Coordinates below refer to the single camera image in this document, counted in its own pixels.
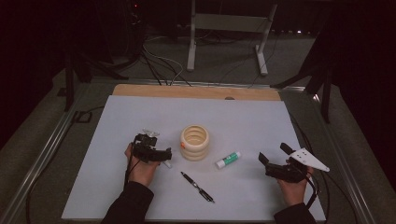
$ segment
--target black pen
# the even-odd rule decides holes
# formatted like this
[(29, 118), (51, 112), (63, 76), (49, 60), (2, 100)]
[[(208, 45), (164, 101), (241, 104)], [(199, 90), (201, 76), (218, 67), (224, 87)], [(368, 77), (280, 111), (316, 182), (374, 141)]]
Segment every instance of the black pen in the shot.
[(199, 193), (208, 201), (214, 203), (213, 198), (210, 197), (208, 193), (206, 193), (203, 189), (201, 189), (189, 176), (181, 172), (181, 174), (186, 178), (196, 189), (198, 189)]

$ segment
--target pen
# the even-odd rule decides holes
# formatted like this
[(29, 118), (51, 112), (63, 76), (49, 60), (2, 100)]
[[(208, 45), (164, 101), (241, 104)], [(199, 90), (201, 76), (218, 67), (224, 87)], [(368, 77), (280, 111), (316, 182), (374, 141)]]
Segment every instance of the pen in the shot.
[(213, 198), (210, 197), (208, 193), (206, 193), (203, 189), (201, 189), (188, 175), (181, 172), (181, 174), (186, 178), (196, 189), (198, 189), (199, 193), (208, 201), (214, 203)]

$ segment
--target black sleeve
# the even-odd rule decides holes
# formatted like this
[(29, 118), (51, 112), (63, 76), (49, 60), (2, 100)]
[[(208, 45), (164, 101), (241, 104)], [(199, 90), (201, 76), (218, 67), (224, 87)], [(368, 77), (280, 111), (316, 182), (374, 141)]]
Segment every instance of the black sleeve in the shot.
[(290, 206), (274, 215), (276, 224), (314, 224), (317, 223), (304, 203)]
[(111, 204), (102, 223), (143, 223), (153, 197), (153, 192), (147, 187), (129, 182), (120, 197)]

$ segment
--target glue stick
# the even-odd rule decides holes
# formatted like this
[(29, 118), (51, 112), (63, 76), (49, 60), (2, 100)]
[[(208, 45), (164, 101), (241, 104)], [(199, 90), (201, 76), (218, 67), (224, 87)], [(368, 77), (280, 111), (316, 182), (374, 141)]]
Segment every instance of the glue stick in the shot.
[(240, 152), (233, 152), (230, 155), (228, 155), (226, 158), (223, 158), (222, 160), (217, 161), (216, 166), (218, 167), (218, 169), (221, 169), (224, 166), (230, 164), (231, 162), (238, 160), (240, 157), (241, 157)]

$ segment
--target human hand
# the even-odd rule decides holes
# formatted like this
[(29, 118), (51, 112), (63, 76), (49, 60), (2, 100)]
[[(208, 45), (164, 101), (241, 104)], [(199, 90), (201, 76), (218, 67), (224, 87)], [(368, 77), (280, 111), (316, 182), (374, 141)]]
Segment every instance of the human hand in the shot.
[(145, 163), (143, 161), (140, 161), (138, 158), (132, 155), (132, 150), (132, 144), (129, 144), (129, 146), (125, 150), (125, 156), (128, 158), (128, 161), (132, 156), (130, 169), (134, 167), (132, 172), (129, 174), (128, 180), (140, 183), (148, 187), (152, 181), (152, 178), (154, 177), (157, 166), (160, 165), (160, 162), (149, 161), (148, 163)]
[[(308, 178), (314, 173), (314, 168), (307, 167), (308, 174), (306, 175)], [(298, 182), (298, 183), (289, 183), (287, 181), (277, 179), (277, 183), (280, 186), (280, 189), (283, 193), (283, 198), (285, 199), (285, 203), (288, 206), (293, 206), (298, 203), (304, 202), (305, 188), (306, 188), (306, 179)]]

